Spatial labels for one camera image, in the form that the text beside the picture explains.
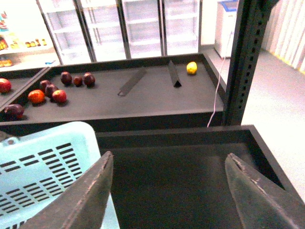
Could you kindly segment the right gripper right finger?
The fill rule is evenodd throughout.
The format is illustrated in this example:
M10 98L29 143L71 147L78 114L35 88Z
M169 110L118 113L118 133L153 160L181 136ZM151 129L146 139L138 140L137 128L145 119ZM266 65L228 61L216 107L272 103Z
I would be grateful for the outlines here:
M303 229L305 205L233 153L225 160L228 186L245 229Z

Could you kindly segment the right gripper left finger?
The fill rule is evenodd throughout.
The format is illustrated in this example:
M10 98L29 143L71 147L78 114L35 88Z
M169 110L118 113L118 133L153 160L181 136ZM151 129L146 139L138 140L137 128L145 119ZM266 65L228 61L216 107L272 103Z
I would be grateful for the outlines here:
M21 226L23 229L112 229L113 154L107 151L57 199Z

